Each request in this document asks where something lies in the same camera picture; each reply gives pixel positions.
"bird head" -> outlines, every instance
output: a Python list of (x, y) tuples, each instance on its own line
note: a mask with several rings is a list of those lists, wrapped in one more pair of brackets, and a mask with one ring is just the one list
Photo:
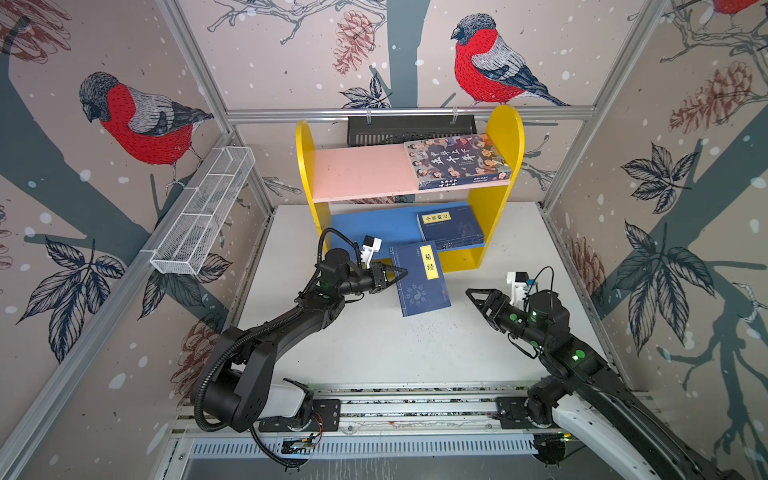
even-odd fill
[(88, 121), (93, 121), (95, 118), (102, 121), (112, 119), (109, 114), (107, 94), (119, 84), (115, 77), (103, 71), (88, 75), (80, 85), (80, 102), (83, 104), (83, 113)]
[(462, 18), (458, 25), (456, 25), (451, 39), (456, 40), (461, 45), (467, 45), (475, 33), (487, 28), (491, 30), (496, 29), (496, 22), (494, 22), (493, 17), (485, 13), (473, 13)]

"gray floor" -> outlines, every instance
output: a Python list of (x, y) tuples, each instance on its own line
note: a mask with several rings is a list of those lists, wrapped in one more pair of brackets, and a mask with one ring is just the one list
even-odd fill
[[(568, 452), (582, 446), (569, 443)], [(394, 478), (459, 480), (614, 480), (621, 478), (590, 449), (581, 449), (563, 460), (560, 468), (546, 468), (530, 455), (369, 458), (363, 460), (312, 460), (300, 472), (284, 472), (269, 459), (191, 460), (184, 480), (254, 480), (293, 478), (295, 480), (390, 480)]]

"book cover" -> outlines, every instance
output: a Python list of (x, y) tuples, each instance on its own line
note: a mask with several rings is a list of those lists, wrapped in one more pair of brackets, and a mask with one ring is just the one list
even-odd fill
[(505, 180), (511, 168), (488, 135), (406, 141), (403, 144), (419, 190)]
[(408, 269), (408, 276), (397, 283), (403, 316), (451, 306), (435, 242), (390, 247), (389, 253), (392, 265)]
[(449, 207), (416, 215), (424, 241), (433, 240), (439, 250), (483, 243), (485, 235), (470, 206)]

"white table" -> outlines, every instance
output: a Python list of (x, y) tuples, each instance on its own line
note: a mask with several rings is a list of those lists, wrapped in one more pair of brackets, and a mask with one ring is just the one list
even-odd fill
[[(370, 205), (332, 205), (334, 213)], [(317, 233), (304, 205), (281, 205), (253, 279), (239, 328), (248, 329), (292, 308), (316, 262)], [(533, 203), (509, 203), (482, 266), (445, 275), (452, 306), (403, 318), (393, 286), (344, 308), (325, 330), (305, 338), (275, 366), (288, 377), (337, 388), (418, 388), (530, 384), (547, 375), (493, 330), (465, 294), (498, 288), (509, 294), (510, 270), (534, 276), (555, 271), (554, 290), (571, 312), (571, 331), (603, 350)], [(549, 287), (549, 272), (539, 285)]]

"yellow book label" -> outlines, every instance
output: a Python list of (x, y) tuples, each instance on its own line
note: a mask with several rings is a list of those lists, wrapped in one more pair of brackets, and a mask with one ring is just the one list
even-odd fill
[(421, 247), (422, 260), (424, 261), (424, 270), (427, 272), (427, 280), (434, 280), (440, 277), (437, 273), (437, 263), (435, 263), (435, 254), (432, 253), (432, 245)]
[(451, 220), (451, 214), (448, 212), (440, 212), (439, 214), (422, 215), (422, 220), (424, 221), (424, 224), (444, 222), (446, 220)]

